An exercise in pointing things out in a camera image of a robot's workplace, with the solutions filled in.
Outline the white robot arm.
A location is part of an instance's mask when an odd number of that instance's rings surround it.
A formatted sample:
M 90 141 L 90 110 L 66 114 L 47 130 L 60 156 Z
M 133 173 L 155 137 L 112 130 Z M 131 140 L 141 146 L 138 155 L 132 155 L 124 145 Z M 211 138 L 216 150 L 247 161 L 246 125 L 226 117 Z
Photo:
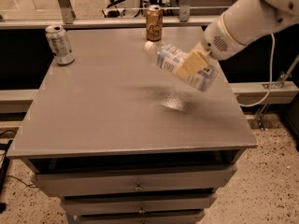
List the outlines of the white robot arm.
M 227 60 L 265 35 L 280 32 L 299 20 L 299 0 L 237 0 L 205 29 L 200 42 L 176 69 L 185 79 Z

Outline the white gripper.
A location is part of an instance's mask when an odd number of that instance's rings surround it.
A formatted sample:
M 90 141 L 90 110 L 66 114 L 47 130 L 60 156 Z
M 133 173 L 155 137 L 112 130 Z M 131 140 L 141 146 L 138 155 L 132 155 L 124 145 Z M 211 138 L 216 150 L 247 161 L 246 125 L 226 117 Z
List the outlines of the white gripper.
M 205 29 L 201 45 L 215 60 L 227 60 L 246 47 L 242 37 L 245 27 L 243 17 L 230 13 L 221 14 Z M 176 70 L 176 75 L 184 79 L 194 75 L 208 66 L 204 54 L 194 49 Z

